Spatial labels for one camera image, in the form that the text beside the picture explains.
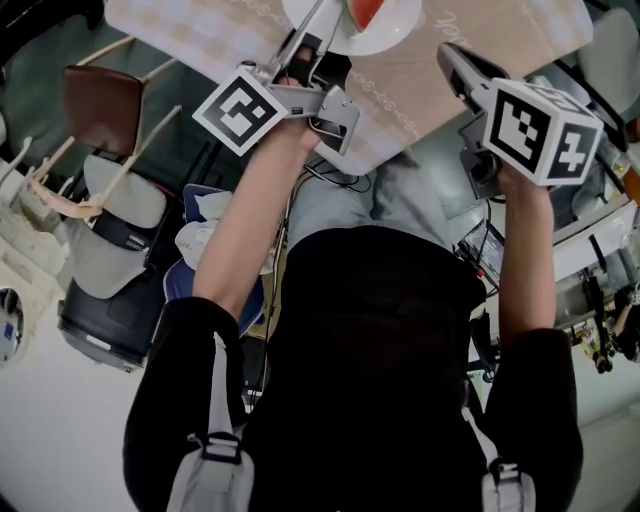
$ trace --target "hand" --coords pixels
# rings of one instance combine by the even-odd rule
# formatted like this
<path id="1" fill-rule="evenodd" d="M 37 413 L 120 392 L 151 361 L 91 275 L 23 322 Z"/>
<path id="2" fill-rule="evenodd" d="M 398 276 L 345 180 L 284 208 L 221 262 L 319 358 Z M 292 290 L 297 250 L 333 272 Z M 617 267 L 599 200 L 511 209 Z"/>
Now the hand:
<path id="1" fill-rule="evenodd" d="M 303 46 L 298 50 L 297 56 L 300 59 L 311 60 L 313 51 L 311 48 Z M 293 87 L 301 87 L 300 82 L 295 78 L 281 78 L 278 83 Z M 273 130 L 271 130 L 264 143 L 268 145 L 282 146 L 287 149 L 297 147 L 307 153 L 311 153 L 321 140 L 322 139 L 318 133 L 309 128 L 306 118 L 283 119 Z"/>
<path id="2" fill-rule="evenodd" d="M 519 200 L 522 200 L 537 196 L 549 196 L 546 187 L 534 184 L 504 161 L 502 162 L 502 170 L 498 174 L 498 182 L 507 200 L 510 197 L 518 197 Z"/>

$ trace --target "strap buckle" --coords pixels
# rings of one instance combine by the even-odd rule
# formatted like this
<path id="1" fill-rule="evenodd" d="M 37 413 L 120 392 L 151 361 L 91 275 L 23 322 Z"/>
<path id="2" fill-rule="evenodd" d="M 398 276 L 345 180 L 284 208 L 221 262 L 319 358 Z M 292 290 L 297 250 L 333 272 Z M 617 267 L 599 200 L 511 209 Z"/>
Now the strap buckle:
<path id="1" fill-rule="evenodd" d="M 496 460 L 491 465 L 491 475 L 495 482 L 497 510 L 499 512 L 523 512 L 525 510 L 525 490 L 522 472 L 518 464 Z"/>
<path id="2" fill-rule="evenodd" d="M 240 439 L 227 432 L 215 432 L 207 436 L 202 447 L 202 458 L 239 466 L 242 463 Z"/>

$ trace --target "table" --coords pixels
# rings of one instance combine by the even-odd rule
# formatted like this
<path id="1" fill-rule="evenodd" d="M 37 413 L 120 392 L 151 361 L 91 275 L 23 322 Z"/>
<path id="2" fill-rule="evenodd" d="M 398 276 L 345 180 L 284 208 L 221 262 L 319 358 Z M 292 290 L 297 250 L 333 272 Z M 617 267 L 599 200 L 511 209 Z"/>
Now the table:
<path id="1" fill-rule="evenodd" d="M 110 0 L 106 17 L 216 83 L 243 60 L 266 62 L 291 30 L 281 0 Z M 583 0 L 424 0 L 407 39 L 352 58 L 347 93 L 362 116 L 347 154 L 329 160 L 365 174 L 464 110 L 436 62 L 443 41 L 523 76 L 592 37 Z"/>

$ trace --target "gray pants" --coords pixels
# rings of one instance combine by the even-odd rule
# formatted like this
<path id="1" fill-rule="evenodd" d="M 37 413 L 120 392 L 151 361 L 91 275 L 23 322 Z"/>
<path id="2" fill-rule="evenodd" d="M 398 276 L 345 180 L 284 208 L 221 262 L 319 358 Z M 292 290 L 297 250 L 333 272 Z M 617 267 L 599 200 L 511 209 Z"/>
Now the gray pants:
<path id="1" fill-rule="evenodd" d="M 383 226 L 452 249 L 447 219 L 431 174 L 409 153 L 400 153 L 369 174 L 364 194 L 311 177 L 298 190 L 289 219 L 289 250 L 325 229 Z M 353 183 L 354 176 L 334 172 L 333 181 Z M 354 187 L 366 189 L 366 178 Z"/>

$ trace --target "person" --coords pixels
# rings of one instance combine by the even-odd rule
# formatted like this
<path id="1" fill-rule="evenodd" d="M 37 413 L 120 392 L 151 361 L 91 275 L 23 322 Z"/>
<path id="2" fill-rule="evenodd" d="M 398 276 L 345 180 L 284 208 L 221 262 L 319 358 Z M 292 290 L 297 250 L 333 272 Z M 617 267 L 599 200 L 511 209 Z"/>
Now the person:
<path id="1" fill-rule="evenodd" d="M 566 510 L 580 477 L 571 350 L 553 330 L 553 212 L 501 171 L 506 246 L 501 365 L 483 413 L 467 385 L 469 319 L 486 291 L 451 252 L 442 208 L 402 154 L 368 194 L 306 180 L 292 207 L 271 375 L 247 417 L 237 320 L 318 144 L 287 120 L 253 154 L 200 261 L 193 298 L 167 304 L 126 425 L 124 474 L 164 511 L 187 437 L 207 435 L 214 333 L 232 423 L 255 466 L 250 510 L 482 510 L 486 462 L 461 415 L 533 478 L 536 509 Z"/>

